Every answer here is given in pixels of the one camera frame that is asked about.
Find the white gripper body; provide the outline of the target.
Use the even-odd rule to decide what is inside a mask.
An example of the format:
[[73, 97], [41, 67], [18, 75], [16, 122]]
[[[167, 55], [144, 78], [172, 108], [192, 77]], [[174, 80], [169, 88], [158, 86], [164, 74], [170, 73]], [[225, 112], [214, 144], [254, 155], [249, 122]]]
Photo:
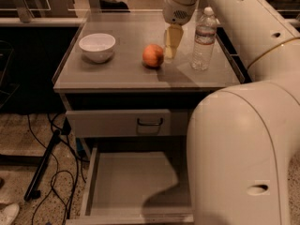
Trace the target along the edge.
[[194, 13], [197, 0], [164, 0], [162, 9], [166, 23], [184, 25]]

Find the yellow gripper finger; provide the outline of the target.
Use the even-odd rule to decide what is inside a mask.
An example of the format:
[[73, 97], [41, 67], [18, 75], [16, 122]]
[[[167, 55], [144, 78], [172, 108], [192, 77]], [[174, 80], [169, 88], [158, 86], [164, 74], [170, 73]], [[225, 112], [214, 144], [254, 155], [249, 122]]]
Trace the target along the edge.
[[179, 24], [171, 24], [166, 29], [164, 35], [164, 44], [165, 44], [165, 57], [167, 59], [174, 59], [183, 34], [184, 34], [183, 28]]

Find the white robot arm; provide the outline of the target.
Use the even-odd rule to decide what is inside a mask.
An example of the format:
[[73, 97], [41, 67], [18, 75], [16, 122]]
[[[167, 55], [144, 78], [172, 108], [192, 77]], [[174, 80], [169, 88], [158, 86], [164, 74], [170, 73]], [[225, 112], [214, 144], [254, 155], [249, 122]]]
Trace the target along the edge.
[[[197, 0], [165, 0], [163, 15]], [[251, 81], [206, 97], [187, 130], [194, 225], [291, 225], [288, 170], [300, 148], [299, 33], [265, 0], [206, 0]]]

